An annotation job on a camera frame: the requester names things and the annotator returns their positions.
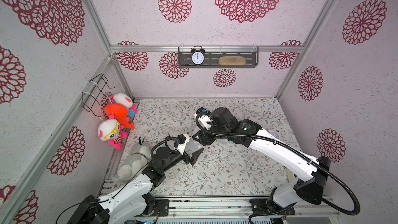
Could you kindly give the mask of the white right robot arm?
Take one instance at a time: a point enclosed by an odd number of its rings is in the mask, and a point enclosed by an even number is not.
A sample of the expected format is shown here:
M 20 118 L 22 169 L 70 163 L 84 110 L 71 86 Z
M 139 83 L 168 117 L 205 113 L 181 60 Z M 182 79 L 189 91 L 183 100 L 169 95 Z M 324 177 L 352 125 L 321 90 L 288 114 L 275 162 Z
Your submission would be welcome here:
M 336 175 L 330 172 L 330 159 L 325 156 L 319 158 L 307 155 L 290 145 L 273 138 L 264 128 L 250 119 L 237 120 L 224 107 L 212 112 L 201 107 L 195 113 L 195 123 L 200 134 L 214 140 L 226 138 L 229 141 L 259 151 L 285 166 L 295 175 L 295 180 L 283 187 L 274 188 L 264 204 L 256 213 L 248 217 L 249 223 L 253 218 L 272 215 L 286 215 L 294 205 L 305 201 L 313 205 L 325 203 L 340 213 L 355 216 L 361 207 L 355 193 Z M 353 209 L 347 210 L 330 202 L 323 197 L 323 190 L 328 179 L 338 183 L 350 196 Z

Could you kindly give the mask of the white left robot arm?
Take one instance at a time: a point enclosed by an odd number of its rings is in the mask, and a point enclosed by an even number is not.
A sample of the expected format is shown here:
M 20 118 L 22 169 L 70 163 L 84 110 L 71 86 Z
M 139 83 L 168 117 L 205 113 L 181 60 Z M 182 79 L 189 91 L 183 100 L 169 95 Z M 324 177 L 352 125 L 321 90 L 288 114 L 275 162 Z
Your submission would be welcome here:
M 156 202 L 151 191 L 162 184 L 165 173 L 180 162 L 195 165 L 203 147 L 198 134 L 167 136 L 151 149 L 148 162 L 139 166 L 123 187 L 99 198 L 90 195 L 75 204 L 68 223 L 123 224 L 132 217 L 150 215 Z

